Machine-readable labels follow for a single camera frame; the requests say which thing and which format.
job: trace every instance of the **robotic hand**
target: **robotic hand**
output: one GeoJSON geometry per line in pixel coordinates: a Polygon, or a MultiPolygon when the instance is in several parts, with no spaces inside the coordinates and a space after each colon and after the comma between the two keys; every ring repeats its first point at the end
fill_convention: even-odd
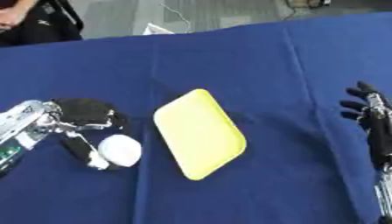
{"type": "Polygon", "coordinates": [[[367,132],[369,154],[378,179],[374,187],[381,207],[380,223],[392,223],[392,106],[387,98],[364,82],[358,88],[348,88],[349,95],[359,97],[364,102],[341,101],[348,111],[341,112],[367,132]]]}
{"type": "Polygon", "coordinates": [[[92,99],[24,101],[0,114],[0,172],[5,174],[21,157],[51,133],[63,134],[63,145],[79,160],[97,170],[132,166],[141,145],[129,134],[125,115],[92,99]],[[123,135],[103,140],[98,150],[79,133],[116,128],[123,135]]]}

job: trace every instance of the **floor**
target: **floor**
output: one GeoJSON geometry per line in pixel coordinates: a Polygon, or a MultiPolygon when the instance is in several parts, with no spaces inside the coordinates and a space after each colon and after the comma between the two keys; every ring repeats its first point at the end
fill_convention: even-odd
{"type": "Polygon", "coordinates": [[[296,11],[285,1],[289,0],[70,0],[86,23],[83,36],[87,39],[140,35],[148,23],[173,32],[203,32],[285,19],[392,10],[390,0],[332,0],[328,7],[296,11]]]}

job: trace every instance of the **yellow tray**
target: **yellow tray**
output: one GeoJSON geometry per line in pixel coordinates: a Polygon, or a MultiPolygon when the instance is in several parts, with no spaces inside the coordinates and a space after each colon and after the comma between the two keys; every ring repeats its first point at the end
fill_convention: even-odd
{"type": "Polygon", "coordinates": [[[243,134],[204,89],[159,108],[154,122],[182,172],[192,180],[203,179],[246,148],[243,134]]]}

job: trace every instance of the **table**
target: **table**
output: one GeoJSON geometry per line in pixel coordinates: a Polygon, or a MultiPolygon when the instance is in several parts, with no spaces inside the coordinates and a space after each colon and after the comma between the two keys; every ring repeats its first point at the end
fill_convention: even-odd
{"type": "Polygon", "coordinates": [[[365,134],[340,118],[338,100],[357,80],[392,95],[391,24],[378,13],[1,49],[1,110],[28,99],[113,102],[143,157],[98,172],[52,136],[1,180],[0,222],[374,222],[365,134]],[[194,88],[209,90],[248,139],[242,156],[198,182],[181,174],[151,119],[194,88]]]}

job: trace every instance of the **black glove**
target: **black glove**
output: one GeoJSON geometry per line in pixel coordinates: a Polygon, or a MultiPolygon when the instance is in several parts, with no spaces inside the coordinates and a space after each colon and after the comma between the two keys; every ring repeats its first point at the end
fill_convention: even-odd
{"type": "Polygon", "coordinates": [[[52,100],[61,107],[63,123],[76,126],[86,124],[105,124],[110,120],[113,125],[129,134],[129,125],[126,115],[118,113],[113,105],[103,101],[88,98],[57,99],[52,100]]]}
{"type": "Polygon", "coordinates": [[[348,88],[349,95],[361,98],[366,104],[357,101],[341,101],[340,105],[351,111],[343,111],[345,118],[355,120],[368,133],[367,143],[370,148],[370,157],[374,168],[380,170],[387,162],[391,162],[392,135],[388,111],[392,109],[388,100],[374,90],[368,84],[359,81],[358,88],[348,88]],[[384,110],[376,110],[369,105],[368,97],[377,94],[385,107],[384,110]]]}

